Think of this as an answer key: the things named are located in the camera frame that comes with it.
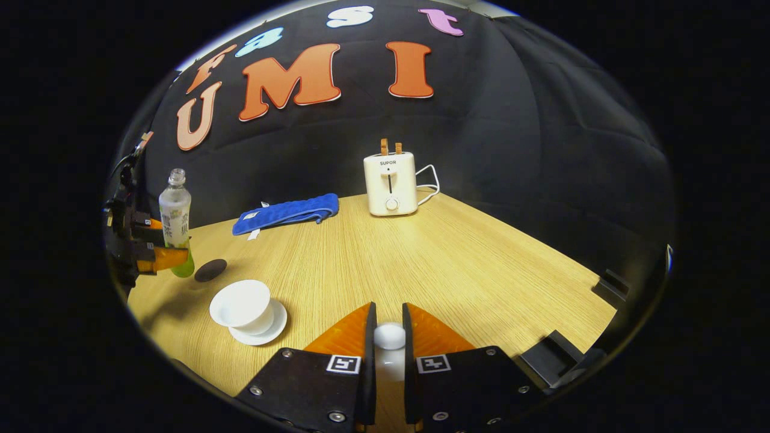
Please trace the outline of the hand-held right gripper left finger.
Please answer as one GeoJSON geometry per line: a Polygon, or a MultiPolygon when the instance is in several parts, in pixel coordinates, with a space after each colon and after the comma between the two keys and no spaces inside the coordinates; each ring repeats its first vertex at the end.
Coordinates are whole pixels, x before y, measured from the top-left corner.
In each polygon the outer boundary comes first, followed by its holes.
{"type": "Polygon", "coordinates": [[[291,432],[365,432],[376,422],[376,325],[367,302],[302,350],[280,348],[236,400],[291,432]]]}

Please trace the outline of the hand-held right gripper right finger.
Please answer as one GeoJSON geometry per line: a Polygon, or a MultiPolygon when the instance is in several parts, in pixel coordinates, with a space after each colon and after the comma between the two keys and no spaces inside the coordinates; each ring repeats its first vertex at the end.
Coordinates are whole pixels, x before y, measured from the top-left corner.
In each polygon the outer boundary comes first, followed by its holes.
{"type": "Polygon", "coordinates": [[[501,347],[475,347],[426,310],[402,305],[404,412],[413,432],[511,432],[545,401],[501,347]]]}

